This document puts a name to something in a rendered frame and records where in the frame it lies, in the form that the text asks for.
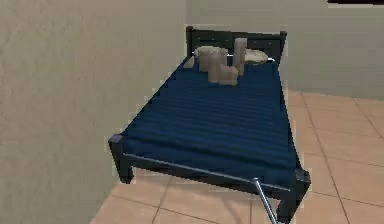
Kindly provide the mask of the black wall frame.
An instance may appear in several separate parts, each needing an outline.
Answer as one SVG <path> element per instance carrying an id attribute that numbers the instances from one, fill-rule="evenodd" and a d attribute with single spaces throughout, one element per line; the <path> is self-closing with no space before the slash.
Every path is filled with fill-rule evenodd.
<path id="1" fill-rule="evenodd" d="M 384 5 L 384 0 L 327 0 L 327 2 L 334 4 Z"/>

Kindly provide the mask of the black bed with blue mattress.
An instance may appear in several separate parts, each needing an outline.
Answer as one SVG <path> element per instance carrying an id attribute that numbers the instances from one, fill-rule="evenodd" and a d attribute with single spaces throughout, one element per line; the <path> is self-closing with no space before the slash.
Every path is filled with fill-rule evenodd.
<path id="1" fill-rule="evenodd" d="M 290 224 L 311 184 L 296 151 L 279 75 L 287 34 L 242 33 L 268 60 L 246 65 L 235 86 L 180 64 L 128 127 L 109 140 L 121 182 L 136 168 L 257 194 Z"/>

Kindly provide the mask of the beige blocky soft toy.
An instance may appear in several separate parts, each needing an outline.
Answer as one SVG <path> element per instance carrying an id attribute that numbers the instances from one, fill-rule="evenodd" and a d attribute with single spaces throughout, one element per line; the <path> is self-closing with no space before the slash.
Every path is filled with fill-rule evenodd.
<path id="1" fill-rule="evenodd" d="M 241 67 L 245 62 L 245 53 L 247 47 L 246 38 L 236 38 L 234 42 L 233 65 L 227 64 L 228 55 L 219 57 L 212 55 L 209 58 L 199 60 L 199 70 L 208 74 L 210 83 L 235 86 L 238 76 L 243 74 Z"/>

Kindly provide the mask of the beige pillow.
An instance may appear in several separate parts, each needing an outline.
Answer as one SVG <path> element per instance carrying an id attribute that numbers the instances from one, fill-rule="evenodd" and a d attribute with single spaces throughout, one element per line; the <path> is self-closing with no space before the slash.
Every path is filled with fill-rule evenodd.
<path id="1" fill-rule="evenodd" d="M 209 58 L 212 55 L 218 55 L 219 57 L 226 57 L 228 50 L 226 48 L 220 48 L 215 46 L 200 46 L 194 50 L 195 57 L 199 60 Z"/>
<path id="2" fill-rule="evenodd" d="M 260 50 L 247 49 L 245 53 L 245 62 L 247 64 L 262 64 L 268 60 L 268 55 Z"/>

